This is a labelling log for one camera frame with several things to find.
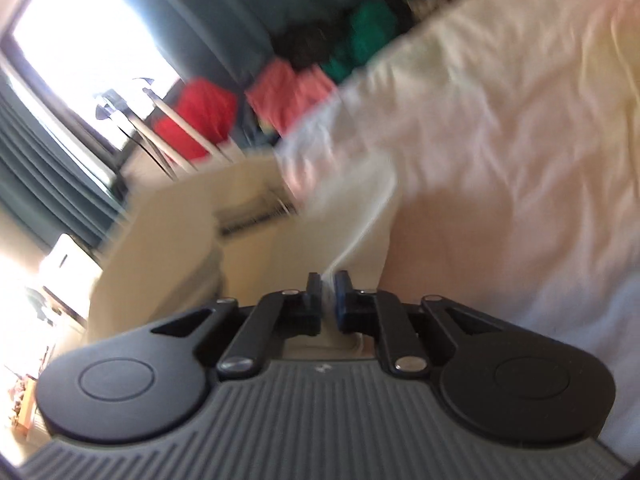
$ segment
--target green cloth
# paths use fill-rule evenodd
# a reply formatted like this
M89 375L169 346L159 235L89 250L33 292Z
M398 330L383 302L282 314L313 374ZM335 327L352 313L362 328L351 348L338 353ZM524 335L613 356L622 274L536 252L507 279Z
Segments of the green cloth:
M350 17L349 36L334 49L320 67L334 82L341 83L363 66L398 34L398 19L384 2L363 4Z

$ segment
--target red cloth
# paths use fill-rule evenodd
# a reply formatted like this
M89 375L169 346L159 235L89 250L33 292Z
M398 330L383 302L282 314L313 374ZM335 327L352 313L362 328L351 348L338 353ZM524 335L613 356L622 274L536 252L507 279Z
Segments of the red cloth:
M287 61L276 58L245 95L256 115L284 136L302 115L334 90L335 83L319 66L296 74Z
M189 81L180 94L174 110L203 137L213 144L228 139L236 123L238 98L206 79ZM154 124L154 131L187 160L209 156L196 140L165 116Z

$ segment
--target bed sheet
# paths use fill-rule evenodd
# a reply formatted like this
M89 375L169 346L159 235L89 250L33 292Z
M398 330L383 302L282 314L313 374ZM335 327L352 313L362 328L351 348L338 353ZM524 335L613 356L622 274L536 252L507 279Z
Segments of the bed sheet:
M303 199L372 150L403 205L381 288L442 294L592 352L601 434L640 460L640 0L458 0L278 149Z

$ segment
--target ribbed gray surface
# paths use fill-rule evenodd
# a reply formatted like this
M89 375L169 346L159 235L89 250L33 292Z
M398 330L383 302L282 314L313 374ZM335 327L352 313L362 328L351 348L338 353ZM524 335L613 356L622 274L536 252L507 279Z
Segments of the ribbed gray surface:
M377 362L274 362L224 383L171 437L123 448L54 441L22 468L33 480L613 480L625 465L594 441L519 450L442 411L426 384Z

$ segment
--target pink fabric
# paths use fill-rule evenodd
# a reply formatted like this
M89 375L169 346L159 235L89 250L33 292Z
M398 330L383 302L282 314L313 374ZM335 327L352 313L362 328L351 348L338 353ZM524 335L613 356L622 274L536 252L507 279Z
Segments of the pink fabric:
M258 117L269 121L284 136L300 117L334 89L334 82L319 66L296 74L287 61L276 58L245 95Z

